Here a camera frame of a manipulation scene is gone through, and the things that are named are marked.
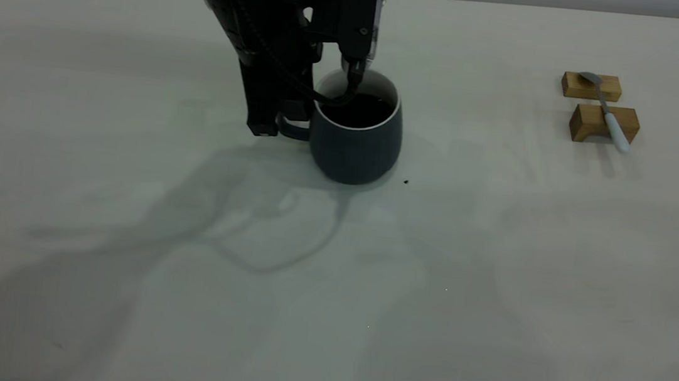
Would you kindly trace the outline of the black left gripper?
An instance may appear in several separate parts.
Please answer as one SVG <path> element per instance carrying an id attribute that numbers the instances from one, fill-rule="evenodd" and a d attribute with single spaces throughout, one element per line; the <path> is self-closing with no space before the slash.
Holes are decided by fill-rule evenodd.
<path id="1" fill-rule="evenodd" d="M 279 107 L 284 122 L 309 122 L 314 65 L 324 43 L 339 41 L 345 0 L 206 1 L 240 59 L 250 131 L 276 136 Z M 282 106 L 277 74 L 284 75 Z"/>

